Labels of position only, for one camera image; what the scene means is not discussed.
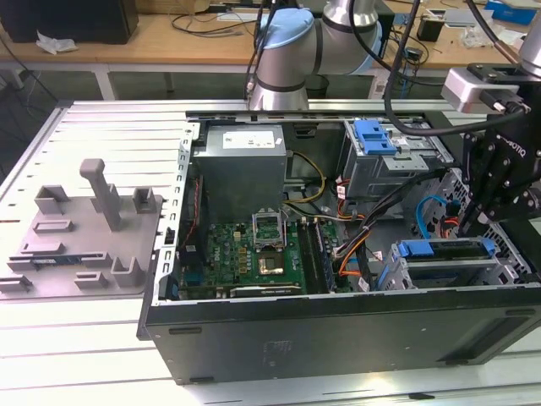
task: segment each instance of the sticker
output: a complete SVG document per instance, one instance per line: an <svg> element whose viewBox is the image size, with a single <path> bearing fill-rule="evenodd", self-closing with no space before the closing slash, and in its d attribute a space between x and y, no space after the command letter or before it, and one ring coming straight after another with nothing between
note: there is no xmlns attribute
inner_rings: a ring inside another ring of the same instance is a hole
<svg viewBox="0 0 541 406"><path fill-rule="evenodd" d="M274 135L272 131L229 131L224 133L224 150L242 148L274 148Z"/></svg>
<svg viewBox="0 0 541 406"><path fill-rule="evenodd" d="M57 260L33 260L33 264L56 264Z"/></svg>
<svg viewBox="0 0 541 406"><path fill-rule="evenodd" d="M363 292L368 292L370 290L370 286L361 277L358 279L358 286L361 288Z"/></svg>
<svg viewBox="0 0 541 406"><path fill-rule="evenodd" d="M401 138L391 138L391 143L394 145L407 145L407 141Z"/></svg>

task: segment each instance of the electronics on desk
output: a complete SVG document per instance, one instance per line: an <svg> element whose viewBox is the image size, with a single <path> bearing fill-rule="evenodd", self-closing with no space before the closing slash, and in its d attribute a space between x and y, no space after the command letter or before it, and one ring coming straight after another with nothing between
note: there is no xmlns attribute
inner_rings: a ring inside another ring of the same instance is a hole
<svg viewBox="0 0 541 406"><path fill-rule="evenodd" d="M438 17L424 15L417 28L417 38L420 41L436 42L440 37L445 21Z"/></svg>
<svg viewBox="0 0 541 406"><path fill-rule="evenodd" d="M139 22L135 0L0 0L3 28L14 42L33 42L37 31L75 42L125 44Z"/></svg>
<svg viewBox="0 0 541 406"><path fill-rule="evenodd" d="M510 23L529 25L541 4L528 0L505 0L505 2L491 1L484 6L485 10L493 10L493 19L508 21Z"/></svg>
<svg viewBox="0 0 541 406"><path fill-rule="evenodd" d="M463 28L476 25L472 12L467 9L438 9L430 8L426 10L428 14L438 17L445 21L445 26L449 28ZM484 19L492 19L493 10L479 10Z"/></svg>

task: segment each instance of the wooden desk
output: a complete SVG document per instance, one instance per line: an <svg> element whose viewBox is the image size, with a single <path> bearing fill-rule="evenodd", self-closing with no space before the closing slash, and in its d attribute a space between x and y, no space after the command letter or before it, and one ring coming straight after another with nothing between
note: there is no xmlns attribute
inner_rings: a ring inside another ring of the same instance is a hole
<svg viewBox="0 0 541 406"><path fill-rule="evenodd" d="M457 8L467 8L467 5L462 0L447 0L444 1L444 3L453 5ZM395 13L409 13L412 9L410 4L405 3L388 1L386 4ZM428 2L423 3L421 8L419 8L417 16L423 15L424 11L430 8L450 7L442 4L440 0L429 0ZM528 30L528 27L525 27L524 25L509 24L502 21L496 22L499 25L504 25L509 30L516 30L519 32L527 32ZM419 19L416 19L415 26L412 30L412 36L416 36L418 23ZM463 28L448 28L444 26L437 42L423 42L430 52L429 59L423 66L423 69L448 69L456 66L466 66L471 62L507 63L507 60L493 47L465 48L460 39L463 31ZM415 41L411 40L408 42L408 45L421 48L419 44L416 44ZM395 42L389 42L385 52L385 61L387 63L392 63L397 48L398 45Z"/></svg>
<svg viewBox="0 0 541 406"><path fill-rule="evenodd" d="M446 3L465 8L462 0L448 0ZM407 13L410 4L387 3L397 13ZM448 8L440 0L429 0L418 15L426 8ZM194 21L191 30L209 30L231 25L232 22ZM254 24L247 25L253 31ZM90 71L96 76L105 100L116 99L115 90L109 79L110 72L203 72L203 73L243 73L253 51L252 36L243 27L235 30L240 36L226 38L202 38L190 36L174 30L166 15L140 15L139 26L126 45L106 45L81 43L79 50L65 54L51 55L35 44L12 43L5 33L12 51L29 69L58 71ZM469 62L503 63L505 59L492 47L466 49L460 42L462 29L444 27L436 43L425 42L430 50L427 63L419 71L421 76L442 76L453 66L465 66ZM396 54L396 44L387 47L385 60L392 63ZM0 47L0 69L15 70L20 66L8 52ZM376 63L366 74L385 78L385 71ZM166 76L168 88L172 88L171 75Z"/></svg>

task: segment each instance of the black cable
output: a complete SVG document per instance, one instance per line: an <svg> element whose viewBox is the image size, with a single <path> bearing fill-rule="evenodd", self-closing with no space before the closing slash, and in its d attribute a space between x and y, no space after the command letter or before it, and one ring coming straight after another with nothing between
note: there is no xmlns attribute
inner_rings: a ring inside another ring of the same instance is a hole
<svg viewBox="0 0 541 406"><path fill-rule="evenodd" d="M383 68L385 68L389 72L391 72L391 66L386 61L384 61L383 58L381 58L374 51L372 51L370 49L370 47L368 45L366 45L366 42L364 42L363 37L361 37L361 35L358 33L357 27L355 26L355 1L356 0L352 0L349 3L348 15L349 15L349 24L352 27L352 31L353 31L353 34L355 35L355 38L357 38L357 42L361 45L361 47L364 49L364 51L366 53L368 53L368 55L370 55L370 57L372 57ZM398 72L398 76L401 79L408 80L408 81L416 83L418 85L423 85L423 86L442 86L443 85L443 83L424 82L424 81L419 80L419 79L414 79L414 78L412 78L410 76L407 76L405 74L401 74L400 72Z"/></svg>
<svg viewBox="0 0 541 406"><path fill-rule="evenodd" d="M400 121L400 119L395 115L395 113L392 110L391 91L392 91L392 86L395 83L396 77L399 74L398 69L402 65L402 54L404 53L404 49L406 48L407 38L412 32L413 21L415 19L415 15L417 14L419 4L420 4L420 0L413 0L412 12L410 13L409 21L406 24L406 29L404 30L404 33L402 34L402 39L398 46L398 51L396 52L395 61L392 64L392 69L391 69L391 72L389 73L389 79L387 80L387 85L385 87L385 95L384 95L385 115L387 116L389 121L391 121L391 123L396 127L396 129L398 129L398 131L402 132L403 134L407 134L407 135L415 135L417 137L434 137L434 136L460 134L460 133L467 133L467 132L474 132L474 131L482 131L485 129L492 129L494 127L501 126L502 124L506 124L511 121L522 118L526 113L524 111L524 108L521 108L520 110L516 112L512 112L504 116L499 116L497 118L491 118L487 121L483 121L480 123L457 125L457 126L449 127L446 129L414 129L412 127L406 126L402 121Z"/></svg>
<svg viewBox="0 0 541 406"><path fill-rule="evenodd" d="M487 23L486 20L483 18L483 15L481 15L481 13L479 12L473 0L466 0L466 4L469 7L470 11L472 12L473 17L475 17L475 20L481 26L481 28L483 29L487 37L494 43L498 42L500 39L492 31L492 29L489 26L489 23Z"/></svg>
<svg viewBox="0 0 541 406"><path fill-rule="evenodd" d="M246 77L244 79L244 89L243 89L244 99L245 100L248 100L248 82L250 80L250 71L252 70L252 65L254 64L254 60L255 60L256 55L258 57L258 60L257 60L257 64L255 65L254 72L257 72L257 68L260 65L261 55L263 54L263 48L265 47L265 41L266 41L266 38L267 38L267 32L269 32L269 27L271 26L271 21L274 18L274 14L276 13L276 9L278 7L277 4L278 4L277 2L274 2L273 4L271 4L269 17L267 18L267 24L265 25L265 28L263 29L263 32L261 32L261 33L258 32L258 39L256 40L256 44L255 44L256 47L254 48L254 52L252 53L252 57L250 58L250 60L248 62L248 67L246 68Z"/></svg>
<svg viewBox="0 0 541 406"><path fill-rule="evenodd" d="M3 39L3 37L0 35L0 42L4 45L4 47L6 48L6 50L8 51L9 55L11 55L11 58L13 58L15 60L15 62L17 62L26 72L28 72L28 74L30 76L32 76L37 83L40 84L40 86L43 88L43 90L55 101L55 102L58 102L58 98L56 96L54 96L54 94L47 88L47 86L43 85L43 83L41 82L40 78L38 78L34 72L32 72L30 69L26 68L26 65L23 63L23 61L21 61L19 58L17 58L17 56L11 51L11 49L8 47L8 44L6 43L6 41Z"/></svg>
<svg viewBox="0 0 541 406"><path fill-rule="evenodd" d="M227 27L221 27L221 28L215 28L214 30L206 30L206 31L193 31L193 30L187 30L183 27L179 27L177 25L175 25L175 23L181 19L182 17L188 17L189 15L188 14L181 14L177 17L175 17L172 21L171 21L171 26L172 28L174 28L175 30L179 30L179 31L182 31L182 32L185 32L187 34L192 34L192 35L200 35L200 36L203 36L203 35L206 35L206 34L220 34L221 31L224 31L224 30L229 30L230 28L235 28L235 27L240 27L241 25L246 25L246 24L249 24L249 23L252 23L253 21L245 21L243 23L236 23L236 24L233 24L233 25L228 25Z"/></svg>

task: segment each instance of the vertical post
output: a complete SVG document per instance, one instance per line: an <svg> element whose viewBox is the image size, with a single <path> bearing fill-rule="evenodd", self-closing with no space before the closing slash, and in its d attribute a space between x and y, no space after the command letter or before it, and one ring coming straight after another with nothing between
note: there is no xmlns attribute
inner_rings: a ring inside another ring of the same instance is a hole
<svg viewBox="0 0 541 406"><path fill-rule="evenodd" d="M103 176L103 169L105 169L105 163L102 159L85 159L81 163L79 173L89 181L92 190L94 190L98 205L111 231L118 231L120 229L120 213Z"/></svg>

